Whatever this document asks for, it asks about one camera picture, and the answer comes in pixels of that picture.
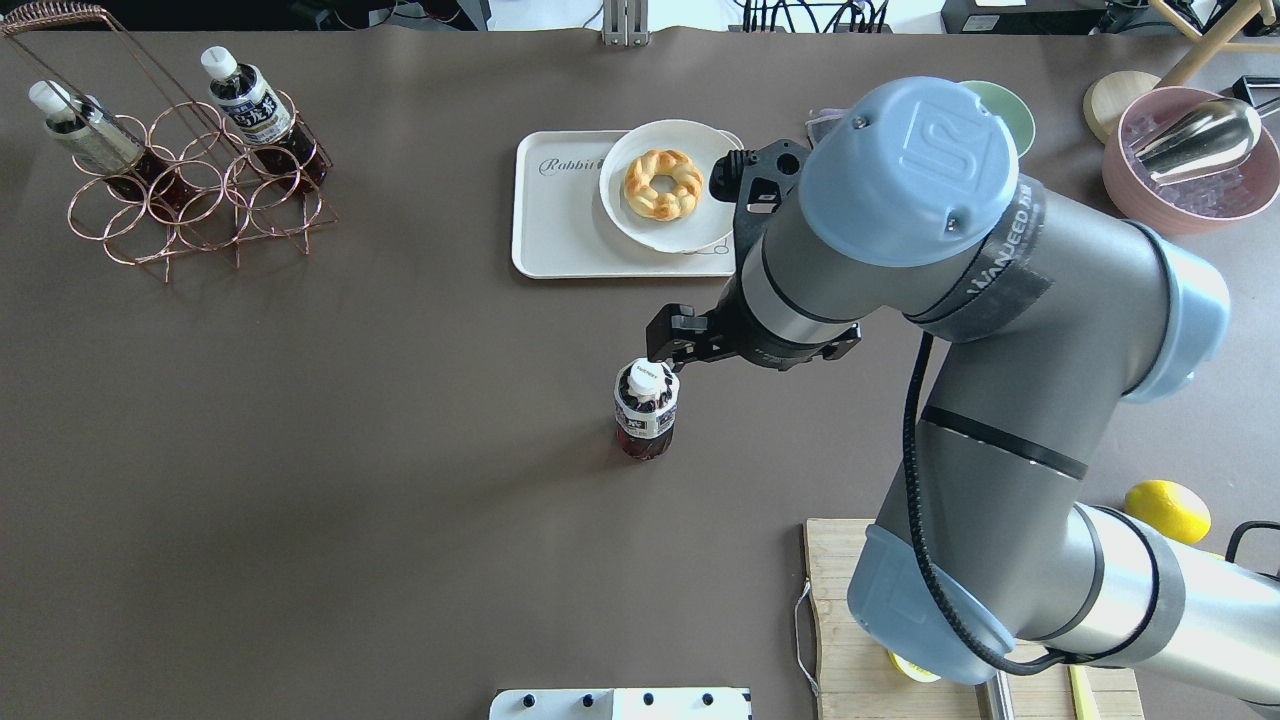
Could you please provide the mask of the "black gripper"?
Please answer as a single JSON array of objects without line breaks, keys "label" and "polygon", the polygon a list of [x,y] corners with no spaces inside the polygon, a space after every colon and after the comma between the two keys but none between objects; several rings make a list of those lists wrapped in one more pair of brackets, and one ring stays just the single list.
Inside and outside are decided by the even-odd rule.
[{"label": "black gripper", "polygon": [[771,269],[767,237],[774,214],[795,190],[810,151],[792,140],[731,150],[717,160],[709,191],[733,209],[735,272],[717,305],[699,314],[667,304],[646,325],[646,359],[668,366],[728,357],[786,372],[815,357],[845,356],[863,338],[856,319],[823,316],[797,304],[796,284]]}]

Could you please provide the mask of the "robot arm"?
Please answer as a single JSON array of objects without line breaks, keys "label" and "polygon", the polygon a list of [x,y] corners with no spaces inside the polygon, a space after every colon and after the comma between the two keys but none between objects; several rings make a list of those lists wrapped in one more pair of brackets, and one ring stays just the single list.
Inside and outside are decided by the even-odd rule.
[{"label": "robot arm", "polygon": [[787,370],[858,323],[922,332],[902,461],[847,589],[879,644],[943,679],[1134,667],[1277,716],[1277,577],[1079,500],[1123,402],[1180,389],[1222,342],[1207,261],[1019,170],[969,88],[872,90],[809,152],[732,151],[736,270],[705,314],[669,304],[646,354]]}]

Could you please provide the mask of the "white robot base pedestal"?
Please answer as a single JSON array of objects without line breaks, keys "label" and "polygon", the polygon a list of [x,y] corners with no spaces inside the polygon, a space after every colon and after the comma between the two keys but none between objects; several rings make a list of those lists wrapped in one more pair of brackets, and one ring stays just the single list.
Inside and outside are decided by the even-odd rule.
[{"label": "white robot base pedestal", "polygon": [[489,719],[753,719],[748,688],[614,687],[508,689]]}]

